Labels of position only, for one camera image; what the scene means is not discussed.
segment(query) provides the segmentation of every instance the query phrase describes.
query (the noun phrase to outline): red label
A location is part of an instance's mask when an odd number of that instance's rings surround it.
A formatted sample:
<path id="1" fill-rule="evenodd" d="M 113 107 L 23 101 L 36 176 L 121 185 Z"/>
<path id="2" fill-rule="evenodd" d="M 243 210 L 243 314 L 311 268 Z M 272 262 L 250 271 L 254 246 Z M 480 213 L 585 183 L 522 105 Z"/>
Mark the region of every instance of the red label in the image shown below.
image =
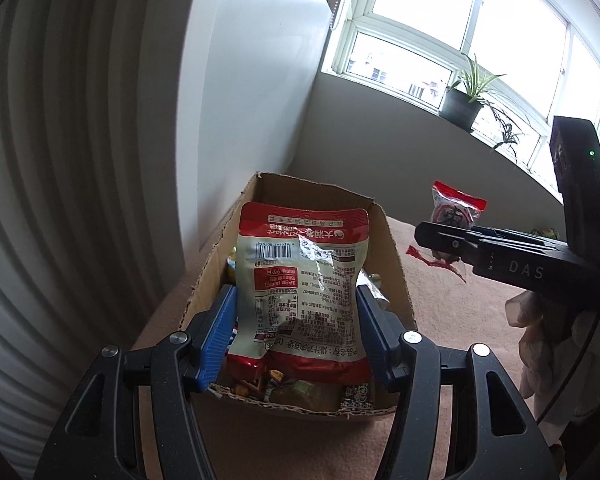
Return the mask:
<path id="1" fill-rule="evenodd" d="M 439 180 L 433 183 L 433 189 L 435 189 L 442 196 L 455 200 L 461 200 L 462 202 L 474 206 L 480 213 L 483 212 L 487 207 L 487 201 L 485 199 L 478 198 L 477 196 L 467 195 L 467 193 L 458 191 L 457 189 L 448 186 Z"/>
<path id="2" fill-rule="evenodd" d="M 308 211 L 247 202 L 240 212 L 240 234 L 259 238 L 298 238 L 323 244 L 355 244 L 369 237 L 364 209 Z"/>
<path id="3" fill-rule="evenodd" d="M 363 384 L 372 379 L 366 357 L 351 362 L 331 361 L 269 350 L 261 359 L 229 353 L 226 365 L 233 377 L 246 381 L 262 377 L 267 370 L 279 370 L 289 377 L 316 383 Z"/>
<path id="4" fill-rule="evenodd" d="M 253 282 L 255 290 L 269 290 L 284 286 L 298 288 L 298 269 L 282 266 L 253 269 Z"/>

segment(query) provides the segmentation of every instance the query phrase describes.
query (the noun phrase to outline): plant pot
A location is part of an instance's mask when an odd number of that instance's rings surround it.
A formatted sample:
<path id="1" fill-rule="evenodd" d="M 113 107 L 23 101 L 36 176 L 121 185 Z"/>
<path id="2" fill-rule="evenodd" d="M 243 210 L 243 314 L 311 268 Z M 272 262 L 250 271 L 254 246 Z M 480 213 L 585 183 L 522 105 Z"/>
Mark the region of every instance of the plant pot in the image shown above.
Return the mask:
<path id="1" fill-rule="evenodd" d="M 478 101 L 470 103 L 469 100 L 469 96 L 464 92 L 448 88 L 440 108 L 440 117 L 471 133 L 475 118 L 482 110 L 482 104 Z"/>

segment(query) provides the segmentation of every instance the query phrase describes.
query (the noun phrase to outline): red and white snack bag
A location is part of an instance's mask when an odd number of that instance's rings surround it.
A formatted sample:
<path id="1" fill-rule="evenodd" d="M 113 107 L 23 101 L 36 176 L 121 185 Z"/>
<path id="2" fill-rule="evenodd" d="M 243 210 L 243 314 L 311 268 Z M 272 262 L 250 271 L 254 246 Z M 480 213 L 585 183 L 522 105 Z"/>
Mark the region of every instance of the red and white snack bag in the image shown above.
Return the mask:
<path id="1" fill-rule="evenodd" d="M 487 207 L 485 199 L 467 195 L 439 180 L 431 190 L 434 204 L 431 221 L 436 224 L 471 229 Z"/>
<path id="2" fill-rule="evenodd" d="M 487 201 L 443 184 L 439 180 L 433 183 L 433 213 L 431 220 L 436 224 L 450 225 L 470 229 L 487 207 Z M 450 270 L 466 282 L 466 269 L 460 258 L 453 254 L 440 253 L 420 247 L 414 240 L 407 254 L 422 260 L 430 267 L 442 267 Z"/>
<path id="3" fill-rule="evenodd" d="M 355 294 L 368 232 L 364 209 L 242 207 L 238 333 L 227 354 L 233 377 L 254 380 L 274 369 L 319 383 L 370 380 Z"/>

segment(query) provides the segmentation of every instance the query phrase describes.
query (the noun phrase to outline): plastic bag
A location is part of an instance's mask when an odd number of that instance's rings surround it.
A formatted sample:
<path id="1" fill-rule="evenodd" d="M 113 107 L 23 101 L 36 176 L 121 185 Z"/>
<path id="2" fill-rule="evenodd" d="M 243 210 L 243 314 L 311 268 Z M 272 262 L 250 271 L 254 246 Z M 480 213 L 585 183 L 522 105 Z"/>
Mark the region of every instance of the plastic bag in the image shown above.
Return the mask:
<path id="1" fill-rule="evenodd" d="M 235 247 L 226 258 L 226 277 L 235 285 Z"/>
<path id="2" fill-rule="evenodd" d="M 340 408 L 340 384 L 295 381 L 272 391 L 269 401 L 298 406 L 312 412 L 337 412 Z"/>
<path id="3" fill-rule="evenodd" d="M 374 408 L 374 384 L 345 386 L 340 401 L 341 410 L 372 410 Z"/>
<path id="4" fill-rule="evenodd" d="M 370 380 L 355 300 L 368 231 L 364 209 L 243 206 L 238 332 L 227 354 L 233 377 L 249 381 L 275 369 L 319 383 Z"/>
<path id="5" fill-rule="evenodd" d="M 531 229 L 530 234 L 535 236 L 541 236 L 542 238 L 549 238 L 549 240 L 559 240 L 560 233 L 558 229 L 549 227 L 547 229 Z"/>
<path id="6" fill-rule="evenodd" d="M 433 183 L 431 190 L 434 207 L 430 221 L 436 224 L 470 229 L 487 207 L 486 200 L 467 195 L 447 184 L 443 184 L 439 180 Z M 450 270 L 466 282 L 464 263 L 454 254 L 440 253 L 439 251 L 420 247 L 415 240 L 407 249 L 407 254 L 422 260 L 430 267 L 441 267 Z"/>
<path id="7" fill-rule="evenodd" d="M 356 286 L 366 285 L 371 291 L 371 295 L 376 298 L 378 305 L 382 310 L 387 310 L 389 307 L 389 300 L 384 296 L 382 292 L 380 292 L 380 275 L 372 274 L 369 276 L 365 269 L 360 271 L 358 275 L 358 279 L 356 280 Z"/>

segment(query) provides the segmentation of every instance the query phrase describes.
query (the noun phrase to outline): metal screw head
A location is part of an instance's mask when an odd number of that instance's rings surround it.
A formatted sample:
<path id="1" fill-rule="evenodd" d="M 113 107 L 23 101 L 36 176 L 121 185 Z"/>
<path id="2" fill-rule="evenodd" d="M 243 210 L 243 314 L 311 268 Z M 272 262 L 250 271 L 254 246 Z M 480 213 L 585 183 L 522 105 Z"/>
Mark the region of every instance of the metal screw head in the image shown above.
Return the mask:
<path id="1" fill-rule="evenodd" d="M 474 345 L 474 353 L 480 357 L 487 357 L 491 353 L 490 348 L 482 343 L 476 343 Z"/>
<path id="2" fill-rule="evenodd" d="M 402 337 L 407 343 L 416 344 L 422 341 L 422 336 L 420 335 L 420 333 L 414 332 L 413 330 L 405 332 L 404 334 L 402 334 Z"/>
<path id="3" fill-rule="evenodd" d="M 113 357 L 118 353 L 118 347 L 115 345 L 107 345 L 102 349 L 102 357 Z"/>
<path id="4" fill-rule="evenodd" d="M 186 332 L 174 332 L 169 336 L 169 341 L 174 345 L 184 343 L 187 339 L 189 339 L 189 335 Z"/>

